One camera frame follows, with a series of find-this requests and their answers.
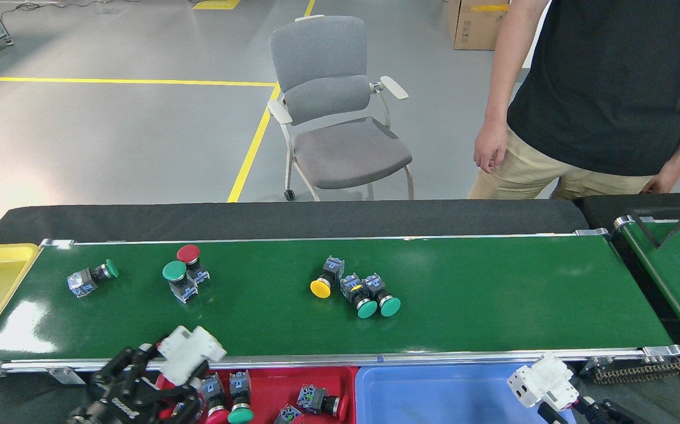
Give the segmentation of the person's left hand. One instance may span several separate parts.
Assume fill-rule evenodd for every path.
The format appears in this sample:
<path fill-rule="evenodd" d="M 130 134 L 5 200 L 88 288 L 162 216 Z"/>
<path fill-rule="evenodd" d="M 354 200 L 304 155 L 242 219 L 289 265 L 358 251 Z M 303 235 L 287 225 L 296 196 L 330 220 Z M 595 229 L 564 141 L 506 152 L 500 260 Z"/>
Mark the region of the person's left hand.
<path fill-rule="evenodd" d="M 641 194 L 666 194 L 670 193 L 680 178 L 680 161 L 671 159 L 662 169 L 649 179 L 641 189 Z"/>

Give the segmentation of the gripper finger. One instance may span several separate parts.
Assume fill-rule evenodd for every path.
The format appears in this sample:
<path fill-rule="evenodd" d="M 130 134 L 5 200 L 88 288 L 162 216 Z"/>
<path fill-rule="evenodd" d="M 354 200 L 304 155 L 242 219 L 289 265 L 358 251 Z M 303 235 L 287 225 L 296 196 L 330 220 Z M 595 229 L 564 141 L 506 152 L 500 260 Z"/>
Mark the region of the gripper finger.
<path fill-rule="evenodd" d="M 599 403 L 592 397 L 580 397 L 572 407 L 589 423 L 636 423 L 633 413 L 609 399 Z"/>
<path fill-rule="evenodd" d="M 537 414 L 539 414 L 546 423 L 569 423 L 568 413 L 570 405 L 566 405 L 565 408 L 559 408 L 556 410 L 555 407 L 547 402 L 540 402 L 539 407 L 537 407 Z"/>

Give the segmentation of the person's right hand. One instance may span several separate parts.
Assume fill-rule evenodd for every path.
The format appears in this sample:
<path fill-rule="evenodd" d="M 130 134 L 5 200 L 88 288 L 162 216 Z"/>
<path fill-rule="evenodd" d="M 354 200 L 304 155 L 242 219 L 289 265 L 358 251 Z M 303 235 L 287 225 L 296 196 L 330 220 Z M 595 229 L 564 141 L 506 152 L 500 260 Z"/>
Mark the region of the person's right hand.
<path fill-rule="evenodd" d="M 473 159 L 486 174 L 494 174 L 503 163 L 507 151 L 505 120 L 485 121 L 474 142 Z"/>

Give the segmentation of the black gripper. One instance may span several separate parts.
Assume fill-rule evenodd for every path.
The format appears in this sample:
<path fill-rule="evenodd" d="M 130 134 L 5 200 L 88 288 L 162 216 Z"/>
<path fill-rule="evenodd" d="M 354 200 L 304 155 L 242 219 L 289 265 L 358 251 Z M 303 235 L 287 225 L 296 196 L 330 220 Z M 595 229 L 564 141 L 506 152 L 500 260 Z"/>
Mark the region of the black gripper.
<path fill-rule="evenodd" d="M 191 379 L 182 386 L 175 386 L 162 373 L 155 385 L 140 387 L 150 360 L 159 356 L 156 343 L 144 343 L 137 349 L 121 349 L 113 359 L 99 371 L 92 374 L 89 388 L 94 402 L 86 408 L 76 408 L 69 413 L 70 423 L 157 423 L 157 422 L 198 422 L 203 412 L 199 395 L 201 379 L 208 372 L 208 364 L 200 364 Z M 111 391 L 118 389 L 120 395 L 131 396 L 121 400 L 120 395 Z M 173 394 L 163 398 L 162 407 L 155 403 L 151 407 L 139 408 L 135 401 L 143 395 L 159 391 Z"/>

